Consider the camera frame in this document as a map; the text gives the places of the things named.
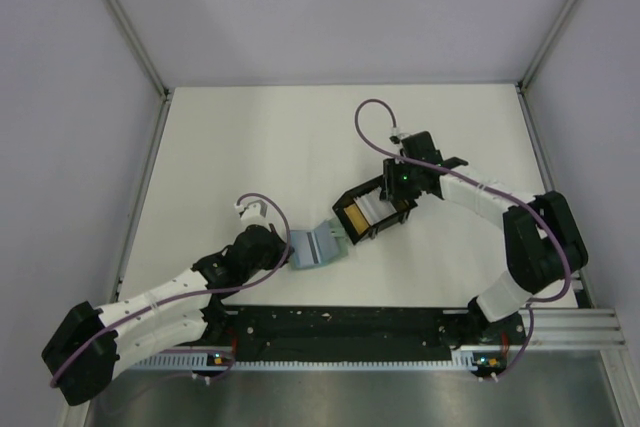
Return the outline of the black card box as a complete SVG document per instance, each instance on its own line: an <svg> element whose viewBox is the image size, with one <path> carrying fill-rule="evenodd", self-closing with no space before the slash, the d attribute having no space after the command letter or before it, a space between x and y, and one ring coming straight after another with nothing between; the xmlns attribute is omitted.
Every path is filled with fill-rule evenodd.
<svg viewBox="0 0 640 427"><path fill-rule="evenodd" d="M413 200L384 200L383 187L383 176L374 177L345 191L333 204L333 213L353 245L405 223L417 207Z"/></svg>

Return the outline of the white card with black stripe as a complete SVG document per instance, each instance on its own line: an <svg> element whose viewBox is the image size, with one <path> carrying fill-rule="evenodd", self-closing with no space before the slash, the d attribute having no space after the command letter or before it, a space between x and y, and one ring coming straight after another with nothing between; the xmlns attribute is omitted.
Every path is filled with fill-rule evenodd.
<svg viewBox="0 0 640 427"><path fill-rule="evenodd" d="M321 259L313 231L292 231L291 245L293 247L291 262L294 269L304 270L320 266Z"/></svg>

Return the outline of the green card holder wallet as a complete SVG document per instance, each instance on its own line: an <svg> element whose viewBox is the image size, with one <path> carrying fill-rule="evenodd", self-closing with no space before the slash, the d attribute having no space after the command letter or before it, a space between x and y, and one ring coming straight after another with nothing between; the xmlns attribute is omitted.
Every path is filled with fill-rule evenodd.
<svg viewBox="0 0 640 427"><path fill-rule="evenodd" d="M319 267L335 263L348 255L348 236L336 218L325 220L310 231L316 236L321 259Z"/></svg>

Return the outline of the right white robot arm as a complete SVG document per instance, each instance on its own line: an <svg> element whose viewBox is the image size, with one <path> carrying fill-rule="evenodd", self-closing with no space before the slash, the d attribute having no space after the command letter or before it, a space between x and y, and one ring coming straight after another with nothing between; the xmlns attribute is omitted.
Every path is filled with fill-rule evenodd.
<svg viewBox="0 0 640 427"><path fill-rule="evenodd" d="M504 234L506 271L469 301L452 332L481 343L492 341L502 332L503 320L587 264L586 246L561 193L517 193L463 159L443 158L427 131L393 133L390 141L398 153L383 162L383 199L434 195L469 209Z"/></svg>

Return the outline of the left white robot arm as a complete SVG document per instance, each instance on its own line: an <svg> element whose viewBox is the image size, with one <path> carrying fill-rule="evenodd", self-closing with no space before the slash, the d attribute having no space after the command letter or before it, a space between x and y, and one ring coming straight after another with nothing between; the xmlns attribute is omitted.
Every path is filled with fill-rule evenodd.
<svg viewBox="0 0 640 427"><path fill-rule="evenodd" d="M228 324L224 300L273 276L291 252L289 230L251 225L232 244L155 288L99 307L72 307L41 354L51 388L79 406L148 357L182 344L220 341Z"/></svg>

